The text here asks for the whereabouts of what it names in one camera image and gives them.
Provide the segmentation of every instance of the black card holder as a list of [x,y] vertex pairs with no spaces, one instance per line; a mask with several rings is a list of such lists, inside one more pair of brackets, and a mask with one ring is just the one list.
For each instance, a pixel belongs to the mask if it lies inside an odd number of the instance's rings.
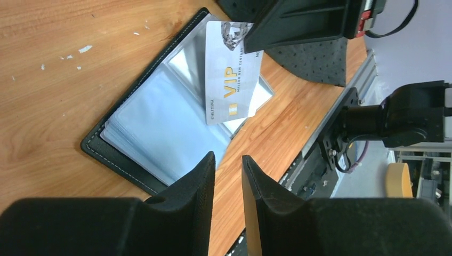
[[177,45],[209,14],[207,8],[202,8],[185,25],[171,42],[155,57],[142,75],[120,97],[115,105],[100,119],[88,135],[82,140],[81,148],[88,155],[106,165],[123,178],[143,189],[150,195],[163,191],[167,186],[155,178],[152,174],[138,165],[136,162],[119,152],[116,148],[100,138],[100,133],[105,127],[105,122],[118,109],[138,87],[146,81],[161,62],[177,47]]

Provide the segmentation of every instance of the wood grain surface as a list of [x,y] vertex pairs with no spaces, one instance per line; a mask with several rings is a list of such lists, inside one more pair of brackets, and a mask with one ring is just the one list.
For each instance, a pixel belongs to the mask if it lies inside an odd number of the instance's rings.
[[[0,211],[33,196],[148,197],[79,143],[203,6],[226,19],[213,0],[0,1]],[[365,57],[363,40],[352,40],[348,80]],[[276,95],[217,172],[210,255],[224,255],[245,226],[241,155],[278,180],[342,91],[297,78],[268,56],[262,74]]]

